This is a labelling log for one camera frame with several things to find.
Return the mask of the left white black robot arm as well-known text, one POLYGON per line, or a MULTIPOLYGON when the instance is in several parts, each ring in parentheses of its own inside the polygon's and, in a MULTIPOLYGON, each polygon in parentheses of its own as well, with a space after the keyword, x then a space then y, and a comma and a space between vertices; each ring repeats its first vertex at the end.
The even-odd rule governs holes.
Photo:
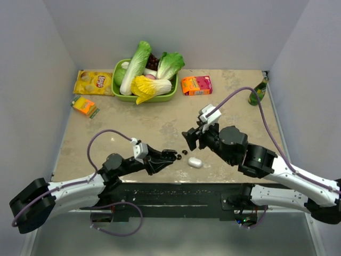
POLYGON ((130 158, 110 154, 98 171, 83 178, 63 182, 33 180, 9 203, 14 216, 12 226, 26 234, 48 219, 71 210, 105 209, 110 204, 107 193, 121 184, 120 177, 143 170, 154 175, 177 160, 176 151, 158 151, 147 144, 135 146, 133 153, 130 158))

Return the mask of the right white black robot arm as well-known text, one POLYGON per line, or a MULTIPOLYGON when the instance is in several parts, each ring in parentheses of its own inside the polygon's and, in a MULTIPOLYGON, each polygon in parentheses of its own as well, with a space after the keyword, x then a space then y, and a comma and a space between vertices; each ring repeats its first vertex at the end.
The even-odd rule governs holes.
POLYGON ((275 205, 306 212, 326 224, 340 223, 340 180, 326 179, 291 165, 283 156, 249 143, 248 136, 235 126, 220 129, 217 123, 198 122, 197 128, 182 135, 191 151, 209 148, 227 164, 237 166, 242 174, 284 186, 280 189, 246 185, 246 191, 234 200, 242 209, 275 205))

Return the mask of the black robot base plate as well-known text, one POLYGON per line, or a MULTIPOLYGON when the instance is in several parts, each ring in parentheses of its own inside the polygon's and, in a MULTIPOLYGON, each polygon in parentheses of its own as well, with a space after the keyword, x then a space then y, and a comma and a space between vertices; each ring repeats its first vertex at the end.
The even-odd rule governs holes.
POLYGON ((130 218, 199 218, 235 220, 239 210, 253 210, 248 183, 121 183, 105 189, 96 207, 113 212, 115 222, 130 218))

